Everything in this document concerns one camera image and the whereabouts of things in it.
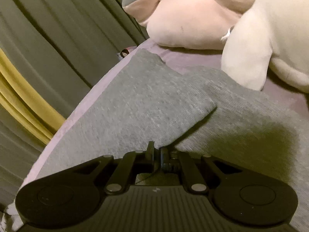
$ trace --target bed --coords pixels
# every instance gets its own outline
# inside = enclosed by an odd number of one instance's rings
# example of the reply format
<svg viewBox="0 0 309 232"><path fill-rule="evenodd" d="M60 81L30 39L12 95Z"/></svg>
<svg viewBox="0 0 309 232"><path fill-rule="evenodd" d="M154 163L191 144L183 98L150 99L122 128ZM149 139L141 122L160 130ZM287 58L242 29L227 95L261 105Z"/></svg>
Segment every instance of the bed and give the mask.
<svg viewBox="0 0 309 232"><path fill-rule="evenodd" d="M205 66L215 69L220 68L220 51L164 48L156 45L151 39L146 40L144 43L139 45L137 49L132 51L127 57L121 60L116 66L114 66L79 103L78 107L73 111L70 117L65 121L62 127L52 138L50 143L46 146L39 159L34 163L30 173L25 178L22 186L35 180L38 177L42 166L46 162L53 149L62 139L62 137L95 103L95 101L102 94L102 92L116 77L116 75L128 64L128 62L138 49L146 49L151 53L158 54L167 66L180 74L185 74L193 66ZM272 72L268 73L268 78L263 88L263 93L267 94L269 98L271 98L277 104L281 105L283 108L288 108L294 112L297 112L297 114L299 114L301 118L305 121L309 119L308 96L284 84L278 78L276 78L276 76ZM301 217L304 212L309 213L309 209L307 208L308 204L305 203L302 206L301 211L298 213L298 216ZM6 231L17 231L21 227L22 223L17 214L14 204L9 205L6 212L7 214L4 215L2 220L2 227L5 227ZM294 226L298 229L305 228L306 222L304 222L303 220L304 217L296 220Z"/></svg>

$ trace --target yellow fabric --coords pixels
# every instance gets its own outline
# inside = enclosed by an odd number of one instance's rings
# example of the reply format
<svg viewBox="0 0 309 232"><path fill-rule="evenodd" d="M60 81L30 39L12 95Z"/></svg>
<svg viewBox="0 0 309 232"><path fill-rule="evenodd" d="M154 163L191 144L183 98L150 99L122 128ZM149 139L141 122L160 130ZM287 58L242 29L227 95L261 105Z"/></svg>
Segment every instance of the yellow fabric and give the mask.
<svg viewBox="0 0 309 232"><path fill-rule="evenodd" d="M50 141L53 133L60 128L65 120L32 88L1 49L0 104L45 144Z"/></svg>

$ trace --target white plush toy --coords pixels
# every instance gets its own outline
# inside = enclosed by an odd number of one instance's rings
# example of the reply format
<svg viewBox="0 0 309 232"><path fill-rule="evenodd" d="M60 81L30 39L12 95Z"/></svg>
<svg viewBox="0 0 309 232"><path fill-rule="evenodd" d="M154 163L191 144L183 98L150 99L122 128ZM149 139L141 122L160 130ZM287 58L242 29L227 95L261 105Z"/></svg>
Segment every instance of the white plush toy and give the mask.
<svg viewBox="0 0 309 232"><path fill-rule="evenodd" d="M309 93L309 0L256 0L233 28L222 70L239 84L261 90L268 66Z"/></svg>

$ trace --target stuffed animal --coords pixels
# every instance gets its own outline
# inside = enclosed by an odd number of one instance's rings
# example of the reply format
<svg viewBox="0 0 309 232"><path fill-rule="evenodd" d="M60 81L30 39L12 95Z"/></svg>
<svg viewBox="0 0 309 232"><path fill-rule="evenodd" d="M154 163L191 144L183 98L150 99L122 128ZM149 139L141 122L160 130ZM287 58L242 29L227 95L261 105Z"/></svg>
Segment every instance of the stuffed animal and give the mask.
<svg viewBox="0 0 309 232"><path fill-rule="evenodd" d="M254 90L262 89L269 66L309 93L309 0L256 0L228 37L221 66Z"/></svg>
<svg viewBox="0 0 309 232"><path fill-rule="evenodd" d="M222 50L221 38L255 0L123 0L157 44Z"/></svg>

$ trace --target curtain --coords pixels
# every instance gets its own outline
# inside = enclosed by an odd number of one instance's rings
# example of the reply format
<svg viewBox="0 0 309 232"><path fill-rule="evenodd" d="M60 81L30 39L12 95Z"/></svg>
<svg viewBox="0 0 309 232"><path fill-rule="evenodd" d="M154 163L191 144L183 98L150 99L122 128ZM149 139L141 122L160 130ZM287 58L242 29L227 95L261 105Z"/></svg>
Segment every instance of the curtain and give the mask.
<svg viewBox="0 0 309 232"><path fill-rule="evenodd" d="M13 201L44 147L0 105L0 210Z"/></svg>
<svg viewBox="0 0 309 232"><path fill-rule="evenodd" d="M147 35L121 0L0 0L0 48L64 118Z"/></svg>
<svg viewBox="0 0 309 232"><path fill-rule="evenodd" d="M44 144L64 122L30 86L0 49L0 104Z"/></svg>
<svg viewBox="0 0 309 232"><path fill-rule="evenodd" d="M121 0L0 0L0 210L117 53L147 38Z"/></svg>

